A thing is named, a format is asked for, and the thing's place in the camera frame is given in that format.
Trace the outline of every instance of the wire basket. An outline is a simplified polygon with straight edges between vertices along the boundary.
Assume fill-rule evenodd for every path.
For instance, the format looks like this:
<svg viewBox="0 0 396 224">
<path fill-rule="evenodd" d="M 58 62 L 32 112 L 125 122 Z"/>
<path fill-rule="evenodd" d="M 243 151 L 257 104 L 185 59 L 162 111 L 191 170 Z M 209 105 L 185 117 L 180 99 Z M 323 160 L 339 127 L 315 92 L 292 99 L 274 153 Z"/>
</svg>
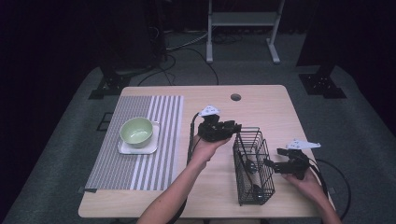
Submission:
<svg viewBox="0 0 396 224">
<path fill-rule="evenodd" d="M 265 204 L 275 193 L 273 169 L 264 165 L 270 160 L 268 147 L 260 128 L 244 127 L 233 143 L 238 202 Z"/>
</svg>

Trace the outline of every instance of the striped placemat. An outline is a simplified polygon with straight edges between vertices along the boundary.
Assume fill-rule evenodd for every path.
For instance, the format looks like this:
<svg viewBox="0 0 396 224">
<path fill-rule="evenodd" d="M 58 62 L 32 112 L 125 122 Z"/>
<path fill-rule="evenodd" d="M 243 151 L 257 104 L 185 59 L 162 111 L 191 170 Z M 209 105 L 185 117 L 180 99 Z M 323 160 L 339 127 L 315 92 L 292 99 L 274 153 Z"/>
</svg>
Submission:
<svg viewBox="0 0 396 224">
<path fill-rule="evenodd" d="M 183 96 L 121 96 L 85 189 L 164 190 L 176 178 Z M 128 119 L 160 122 L 158 149 L 149 155 L 118 151 L 119 130 Z"/>
</svg>

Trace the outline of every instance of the wooden table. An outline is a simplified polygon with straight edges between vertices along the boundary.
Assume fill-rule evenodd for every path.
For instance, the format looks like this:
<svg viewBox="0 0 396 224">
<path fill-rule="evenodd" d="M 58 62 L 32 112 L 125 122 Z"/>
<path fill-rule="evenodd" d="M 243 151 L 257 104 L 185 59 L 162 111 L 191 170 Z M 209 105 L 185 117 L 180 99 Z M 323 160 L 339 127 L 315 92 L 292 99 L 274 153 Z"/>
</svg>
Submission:
<svg viewBox="0 0 396 224">
<path fill-rule="evenodd" d="M 242 98 L 233 101 L 231 95 Z M 177 86 L 128 87 L 121 96 L 183 95 L 184 106 L 180 130 L 178 167 L 186 164 L 192 117 L 207 105 L 221 112 L 220 121 L 235 120 L 244 127 L 260 127 L 266 139 L 272 161 L 286 161 L 276 149 L 285 147 L 292 139 L 306 140 L 303 128 L 289 98 L 279 85 L 249 86 Z M 198 117 L 195 127 L 203 119 Z M 184 218 L 261 218 L 317 217 L 311 202 L 279 174 L 273 174 L 276 193 L 264 205 L 239 205 L 233 165 L 233 141 L 218 149 L 216 155 L 198 177 L 186 208 Z M 310 149 L 304 153 L 314 159 Z M 140 217 L 146 207 L 161 194 L 160 190 L 99 189 L 85 192 L 78 213 L 81 217 Z"/>
</svg>

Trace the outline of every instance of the white saucer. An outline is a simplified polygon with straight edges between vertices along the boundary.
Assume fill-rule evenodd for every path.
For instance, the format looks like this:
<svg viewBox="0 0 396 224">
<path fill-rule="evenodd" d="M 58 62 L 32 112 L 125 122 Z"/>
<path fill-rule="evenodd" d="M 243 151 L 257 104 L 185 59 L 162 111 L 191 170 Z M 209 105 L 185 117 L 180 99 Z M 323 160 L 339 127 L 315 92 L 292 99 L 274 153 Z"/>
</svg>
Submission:
<svg viewBox="0 0 396 224">
<path fill-rule="evenodd" d="M 120 138 L 118 148 L 121 154 L 151 154 L 158 148 L 158 137 L 160 136 L 160 123 L 158 121 L 152 121 L 152 136 L 151 141 L 145 147 L 132 147 L 125 143 Z"/>
</svg>

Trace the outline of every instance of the ceramic bowl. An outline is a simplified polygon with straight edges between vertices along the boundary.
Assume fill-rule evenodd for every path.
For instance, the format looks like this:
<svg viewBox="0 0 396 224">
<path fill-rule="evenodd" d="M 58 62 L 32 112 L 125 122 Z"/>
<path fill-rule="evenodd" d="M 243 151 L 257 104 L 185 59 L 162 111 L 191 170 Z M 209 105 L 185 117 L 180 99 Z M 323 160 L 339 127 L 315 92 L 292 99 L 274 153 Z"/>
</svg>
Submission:
<svg viewBox="0 0 396 224">
<path fill-rule="evenodd" d="M 129 119 L 122 124 L 120 137 L 122 141 L 132 147 L 145 147 L 151 140 L 152 129 L 152 123 L 149 119 Z"/>
</svg>

